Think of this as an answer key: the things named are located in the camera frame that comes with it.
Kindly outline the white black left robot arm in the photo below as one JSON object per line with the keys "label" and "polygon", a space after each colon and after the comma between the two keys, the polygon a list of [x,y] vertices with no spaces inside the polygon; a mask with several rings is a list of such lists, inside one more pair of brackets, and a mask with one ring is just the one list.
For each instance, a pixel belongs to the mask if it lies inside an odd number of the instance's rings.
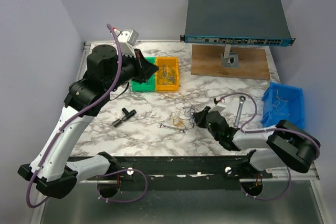
{"label": "white black left robot arm", "polygon": [[43,150],[34,161],[18,169],[18,174],[36,184],[44,196],[61,199],[78,182],[116,175],[117,161],[106,152],[78,162],[68,158],[84,130],[110,101],[110,92],[129,81],[147,82],[158,71],[140,49],[134,52],[134,57],[119,57],[112,45],[99,45],[87,56],[87,70],[69,87],[61,116]]}

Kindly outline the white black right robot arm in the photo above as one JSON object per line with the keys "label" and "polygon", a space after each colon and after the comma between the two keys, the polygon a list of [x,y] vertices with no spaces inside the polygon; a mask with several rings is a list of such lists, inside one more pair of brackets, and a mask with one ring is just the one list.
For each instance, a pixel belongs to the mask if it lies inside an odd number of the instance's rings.
{"label": "white black right robot arm", "polygon": [[224,149],[251,149],[247,161],[241,165],[242,173],[249,178],[260,171],[283,166],[307,173],[320,155],[319,141],[287,120],[280,120],[271,127],[244,132],[229,126],[218,109],[208,106],[194,113],[193,119],[198,127],[207,129]]}

